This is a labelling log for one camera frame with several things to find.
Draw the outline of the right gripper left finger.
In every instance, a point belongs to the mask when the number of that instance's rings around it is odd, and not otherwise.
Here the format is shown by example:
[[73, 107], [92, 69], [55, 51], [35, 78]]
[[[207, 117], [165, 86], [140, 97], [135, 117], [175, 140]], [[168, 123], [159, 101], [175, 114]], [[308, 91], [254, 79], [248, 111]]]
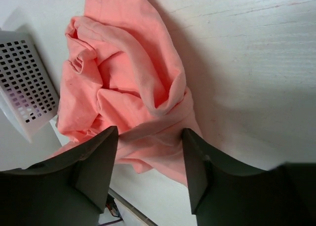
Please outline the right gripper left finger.
[[96, 226], [106, 208], [118, 129], [27, 169], [0, 174], [3, 226]]

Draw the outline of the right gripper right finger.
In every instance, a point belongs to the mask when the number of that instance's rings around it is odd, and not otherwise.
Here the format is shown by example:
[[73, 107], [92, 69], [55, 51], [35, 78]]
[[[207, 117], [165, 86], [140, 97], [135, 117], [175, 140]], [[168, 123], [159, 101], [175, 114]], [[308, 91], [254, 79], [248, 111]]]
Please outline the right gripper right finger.
[[284, 163], [271, 170], [245, 164], [182, 131], [191, 211], [200, 226], [313, 226], [316, 166]]

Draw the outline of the salmon pink t shirt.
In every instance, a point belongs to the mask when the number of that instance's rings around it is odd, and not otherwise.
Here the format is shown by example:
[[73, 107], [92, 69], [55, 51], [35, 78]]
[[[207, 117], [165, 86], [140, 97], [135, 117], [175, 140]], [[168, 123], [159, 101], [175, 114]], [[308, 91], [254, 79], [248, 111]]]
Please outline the salmon pink t shirt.
[[148, 0], [85, 0], [70, 20], [57, 129], [68, 151], [118, 128], [117, 164], [186, 184], [181, 132], [199, 132], [185, 69]]

